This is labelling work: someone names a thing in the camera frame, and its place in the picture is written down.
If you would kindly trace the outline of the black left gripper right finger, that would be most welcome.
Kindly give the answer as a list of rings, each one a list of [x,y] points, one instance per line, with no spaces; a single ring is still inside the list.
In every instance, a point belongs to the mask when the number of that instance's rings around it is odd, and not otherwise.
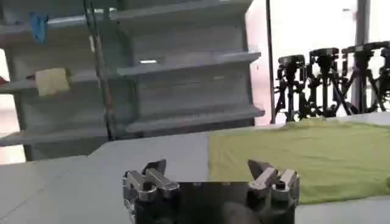
[[[300,176],[295,170],[279,171],[269,163],[249,159],[253,176],[249,188],[258,198],[271,197],[272,201],[299,201]]]

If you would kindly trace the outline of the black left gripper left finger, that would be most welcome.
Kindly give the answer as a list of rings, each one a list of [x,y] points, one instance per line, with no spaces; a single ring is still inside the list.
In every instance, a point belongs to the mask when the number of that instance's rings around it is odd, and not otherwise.
[[[180,184],[165,177],[167,160],[146,164],[141,172],[129,170],[122,176],[122,193],[125,201],[154,201],[157,194],[172,198],[180,190]]]

